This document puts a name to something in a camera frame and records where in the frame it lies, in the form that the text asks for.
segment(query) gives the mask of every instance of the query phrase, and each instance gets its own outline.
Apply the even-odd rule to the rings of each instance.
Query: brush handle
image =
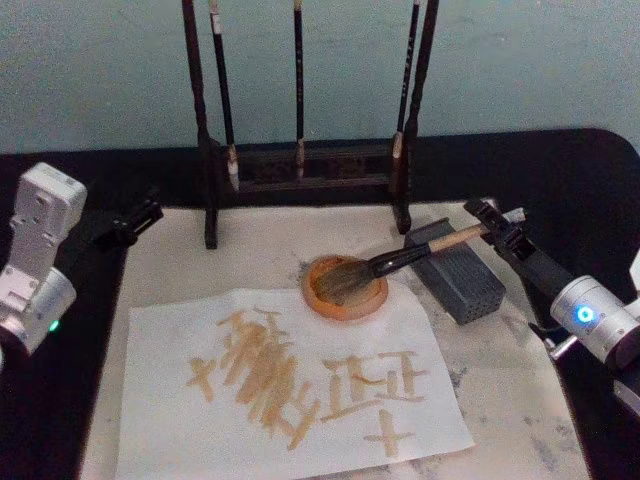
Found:
[[[457,232],[450,233],[444,237],[431,240],[429,242],[429,247],[431,247],[431,252],[436,253],[449,247],[453,247],[454,245],[459,245],[472,238],[484,235],[485,233],[489,233],[489,230],[487,230],[487,227],[479,223],[477,225],[472,225],[471,227],[458,230]]]
[[[373,257],[367,264],[375,278],[384,277],[431,253],[440,252],[449,247],[459,245],[462,242],[484,235],[487,232],[488,230],[484,225],[473,225],[421,245],[414,245],[413,247],[383,253],[382,255]]]

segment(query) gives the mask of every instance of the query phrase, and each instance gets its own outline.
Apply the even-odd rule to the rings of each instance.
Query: light blue wall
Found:
[[[220,2],[238,143],[292,140],[292,2]],[[308,139],[393,134],[410,11],[305,1]],[[205,0],[197,18],[224,138]],[[597,126],[638,148],[639,24],[637,0],[442,0],[420,132]],[[179,0],[3,0],[0,92],[0,152],[195,144]]]

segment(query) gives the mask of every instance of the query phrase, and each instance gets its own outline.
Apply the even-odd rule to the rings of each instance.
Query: brush bristles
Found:
[[[349,262],[320,276],[315,282],[314,291],[323,302],[344,305],[373,280],[375,278],[367,262]]]

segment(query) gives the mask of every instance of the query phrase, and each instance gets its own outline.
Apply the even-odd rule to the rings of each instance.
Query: bamboo brush handle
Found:
[[[478,225],[463,228],[462,230],[450,233],[448,235],[445,235],[444,237],[431,240],[429,242],[429,248],[431,249],[432,253],[439,252],[446,248],[453,247],[454,245],[458,245],[462,242],[466,242],[467,240],[470,240],[472,238],[484,235],[485,233],[489,233],[489,230],[487,230],[487,227],[479,223]]]

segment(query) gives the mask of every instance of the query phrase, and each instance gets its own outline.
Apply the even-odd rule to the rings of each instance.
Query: table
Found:
[[[461,203],[412,205],[411,214],[416,228],[443,216],[454,228],[474,222]],[[130,308],[238,287],[291,288],[317,256],[369,257],[403,243],[386,206],[239,208],[222,211],[219,225],[219,249],[207,251],[202,211],[165,210],[130,249],[80,478],[115,475]],[[526,325],[533,312],[518,277],[484,242],[470,245],[507,287],[501,308],[471,324],[458,326],[410,268],[393,278],[424,306],[477,445],[322,480],[588,478],[555,371]]]

